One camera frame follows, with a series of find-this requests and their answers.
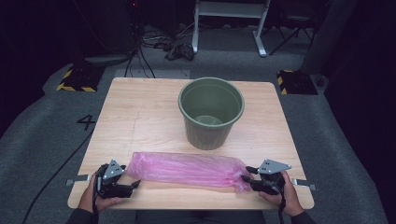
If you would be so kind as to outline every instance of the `hand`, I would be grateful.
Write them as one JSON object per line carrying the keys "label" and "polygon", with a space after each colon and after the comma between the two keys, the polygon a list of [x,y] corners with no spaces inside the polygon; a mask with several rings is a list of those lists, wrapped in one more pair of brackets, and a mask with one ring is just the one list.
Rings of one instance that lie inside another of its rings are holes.
{"label": "hand", "polygon": [[[91,175],[90,185],[84,190],[84,193],[81,195],[81,199],[78,204],[78,208],[84,209],[93,213],[92,210],[92,195],[93,195],[93,185],[95,182],[96,174]],[[98,208],[98,213],[103,211],[105,208],[114,205],[116,203],[120,203],[122,201],[121,198],[108,198],[102,199],[100,196],[96,198],[96,206]]]}
{"label": "hand", "polygon": [[[297,192],[294,186],[291,184],[289,175],[286,171],[281,172],[283,178],[285,179],[285,199],[286,199],[286,207],[283,210],[287,215],[291,217],[295,217],[301,214],[304,209],[301,207],[300,202],[298,200]],[[282,196],[280,194],[270,195],[265,192],[259,192],[259,195],[264,198],[266,201],[270,203],[274,203],[277,206],[280,206],[282,201]]]}

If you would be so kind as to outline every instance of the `desk leg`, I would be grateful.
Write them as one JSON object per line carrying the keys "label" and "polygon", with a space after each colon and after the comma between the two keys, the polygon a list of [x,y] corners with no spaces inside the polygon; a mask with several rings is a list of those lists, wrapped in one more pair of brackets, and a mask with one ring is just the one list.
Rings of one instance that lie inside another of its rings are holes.
{"label": "desk leg", "polygon": [[195,2],[195,14],[194,14],[194,34],[192,35],[192,49],[194,53],[198,52],[198,22],[199,22],[199,0]]}
{"label": "desk leg", "polygon": [[262,9],[262,17],[260,18],[259,29],[257,31],[253,31],[253,37],[256,41],[257,48],[259,49],[259,54],[262,57],[267,56],[267,52],[265,51],[264,45],[262,44],[262,39],[260,36],[262,35],[262,27],[264,26],[265,18],[267,17],[268,8],[270,6],[271,0],[265,0],[263,9]]}

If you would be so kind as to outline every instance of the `pink plastic bag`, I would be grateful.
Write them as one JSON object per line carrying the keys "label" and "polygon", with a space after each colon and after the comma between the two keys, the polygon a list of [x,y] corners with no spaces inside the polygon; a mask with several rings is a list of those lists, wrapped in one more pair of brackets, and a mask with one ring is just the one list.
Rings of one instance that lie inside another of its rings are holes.
{"label": "pink plastic bag", "polygon": [[234,186],[237,193],[251,190],[241,175],[253,178],[246,165],[237,158],[161,152],[134,152],[126,174],[149,181],[209,187]]}

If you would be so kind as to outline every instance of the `black sleeve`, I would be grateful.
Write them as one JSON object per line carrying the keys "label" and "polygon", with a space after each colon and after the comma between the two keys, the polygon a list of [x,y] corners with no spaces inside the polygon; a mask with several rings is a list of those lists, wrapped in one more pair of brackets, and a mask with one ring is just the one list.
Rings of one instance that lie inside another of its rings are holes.
{"label": "black sleeve", "polygon": [[66,224],[91,224],[92,213],[84,209],[77,208],[73,211]]}
{"label": "black sleeve", "polygon": [[303,212],[295,217],[291,218],[292,224],[316,224],[314,219],[309,216],[306,212]]}

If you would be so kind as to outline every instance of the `wooden table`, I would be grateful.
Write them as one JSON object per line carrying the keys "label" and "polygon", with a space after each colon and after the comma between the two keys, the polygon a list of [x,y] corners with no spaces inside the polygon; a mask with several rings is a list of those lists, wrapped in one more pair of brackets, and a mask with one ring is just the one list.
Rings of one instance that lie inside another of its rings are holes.
{"label": "wooden table", "polygon": [[[292,178],[305,179],[288,123],[273,84],[233,81],[245,98],[245,111],[224,145],[205,151],[187,140],[177,97],[190,80],[117,77],[113,80],[78,174],[93,174],[115,159],[128,165],[134,151],[202,153],[235,157],[259,167],[264,159],[292,166]],[[123,175],[119,184],[131,184]],[[88,182],[77,182],[68,205],[78,206]],[[296,187],[303,208],[314,206],[309,188]],[[122,209],[275,209],[256,191],[142,181]]]}

